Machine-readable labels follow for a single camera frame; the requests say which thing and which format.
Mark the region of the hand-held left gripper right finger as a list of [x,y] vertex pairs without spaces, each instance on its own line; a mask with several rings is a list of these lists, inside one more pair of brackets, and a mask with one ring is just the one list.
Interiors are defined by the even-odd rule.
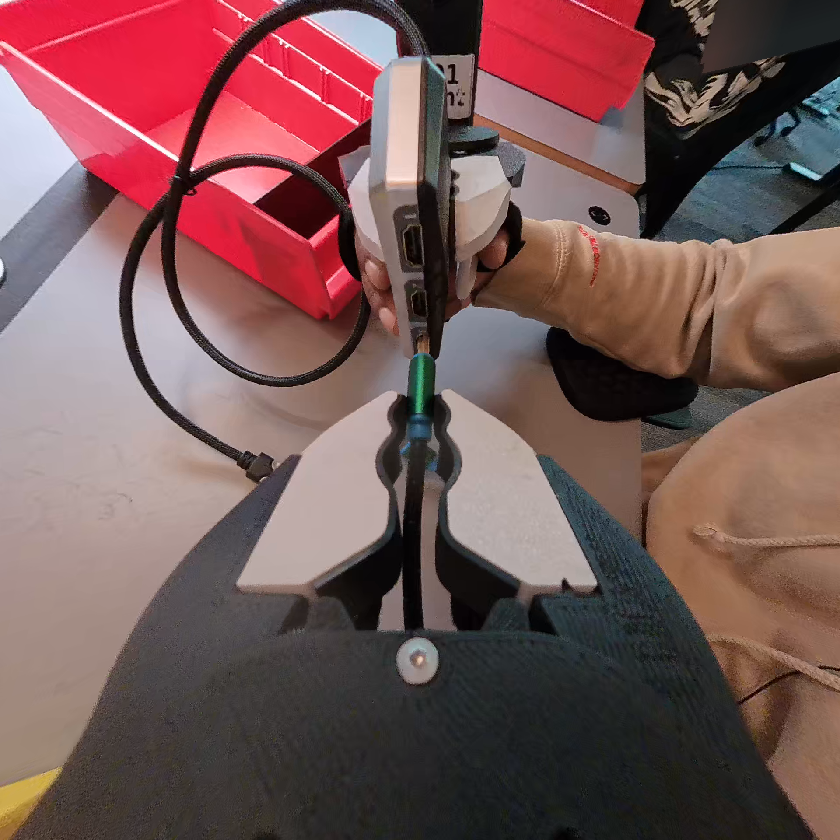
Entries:
[[452,390],[438,439],[451,470],[440,497],[436,571],[452,596],[592,595],[597,580],[533,448]]

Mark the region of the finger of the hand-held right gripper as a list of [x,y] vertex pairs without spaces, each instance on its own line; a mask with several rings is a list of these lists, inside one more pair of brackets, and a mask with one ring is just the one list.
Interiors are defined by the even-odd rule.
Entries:
[[386,145],[364,145],[339,157],[355,231],[371,253],[395,253],[396,177]]
[[455,294],[458,299],[468,299],[476,284],[479,253],[508,215],[511,184],[497,154],[460,156],[452,160],[450,170]]

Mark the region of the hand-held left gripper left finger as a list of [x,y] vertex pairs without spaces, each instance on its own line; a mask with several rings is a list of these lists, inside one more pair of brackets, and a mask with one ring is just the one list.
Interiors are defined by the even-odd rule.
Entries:
[[303,451],[242,570],[241,592],[315,596],[386,532],[391,492],[376,459],[397,392],[384,392]]

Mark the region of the grey usb hub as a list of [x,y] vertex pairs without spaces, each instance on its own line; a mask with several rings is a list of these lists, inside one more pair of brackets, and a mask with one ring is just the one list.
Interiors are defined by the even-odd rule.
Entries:
[[451,177],[444,74],[427,56],[395,59],[374,84],[369,198],[407,357],[440,353]]

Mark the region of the red plastic bin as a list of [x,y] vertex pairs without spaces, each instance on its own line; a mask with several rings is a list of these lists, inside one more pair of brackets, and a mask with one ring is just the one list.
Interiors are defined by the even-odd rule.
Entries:
[[655,40],[642,1],[485,1],[479,68],[595,122],[624,109]]
[[[273,8],[261,1],[29,1],[2,6],[2,64],[92,174],[151,208],[167,190],[217,63]],[[269,36],[226,85],[195,167],[234,154],[307,165],[367,119],[381,69],[305,18]],[[337,216],[306,239],[256,207],[288,173],[214,176],[185,199],[178,231],[315,319],[358,286]]]

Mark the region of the yellow plastic bin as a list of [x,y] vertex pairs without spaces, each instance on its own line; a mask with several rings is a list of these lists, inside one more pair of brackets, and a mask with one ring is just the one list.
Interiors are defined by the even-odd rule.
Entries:
[[55,768],[1,787],[1,839],[11,838],[60,775]]

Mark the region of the person's right forearm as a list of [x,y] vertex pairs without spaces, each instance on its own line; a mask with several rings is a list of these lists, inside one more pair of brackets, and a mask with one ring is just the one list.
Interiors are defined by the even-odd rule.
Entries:
[[839,231],[736,245],[523,223],[525,245],[475,304],[567,331],[628,366],[719,389],[817,382],[838,402]]

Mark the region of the black bin divider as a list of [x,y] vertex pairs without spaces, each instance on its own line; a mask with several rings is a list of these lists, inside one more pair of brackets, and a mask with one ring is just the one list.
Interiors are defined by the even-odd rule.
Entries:
[[[370,129],[371,121],[367,119],[307,164],[329,182],[344,200],[348,199],[348,193],[340,169],[340,157],[369,144]],[[255,206],[306,239],[311,239],[338,214],[335,205],[319,187],[294,174],[288,174],[281,183],[263,195]]]

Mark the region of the person's beige hoodie torso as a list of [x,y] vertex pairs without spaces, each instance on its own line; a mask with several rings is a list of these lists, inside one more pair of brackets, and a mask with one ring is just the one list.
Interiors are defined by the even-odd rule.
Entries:
[[839,837],[839,378],[643,456],[647,551],[710,641],[762,759]]

